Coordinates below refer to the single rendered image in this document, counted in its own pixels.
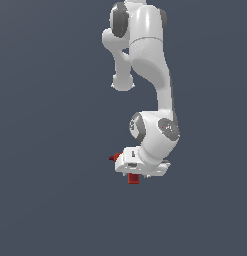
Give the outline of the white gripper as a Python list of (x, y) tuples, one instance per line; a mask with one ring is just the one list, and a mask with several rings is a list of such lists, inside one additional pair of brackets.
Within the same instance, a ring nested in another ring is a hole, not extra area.
[(140, 174), (144, 177), (163, 176), (171, 165), (169, 161), (163, 160), (155, 170), (149, 171), (147, 164), (139, 157), (138, 151), (139, 146), (126, 147), (115, 162), (115, 171), (124, 175), (132, 173)]

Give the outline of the small dark red piece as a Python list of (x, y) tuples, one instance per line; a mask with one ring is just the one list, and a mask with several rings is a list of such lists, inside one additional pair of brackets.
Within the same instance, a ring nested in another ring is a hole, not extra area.
[(109, 160), (112, 160), (112, 161), (116, 162), (117, 158), (118, 158), (119, 155), (122, 154), (122, 153), (123, 153), (123, 152), (121, 152), (121, 153), (116, 153), (115, 155), (110, 156), (110, 157), (109, 157)]

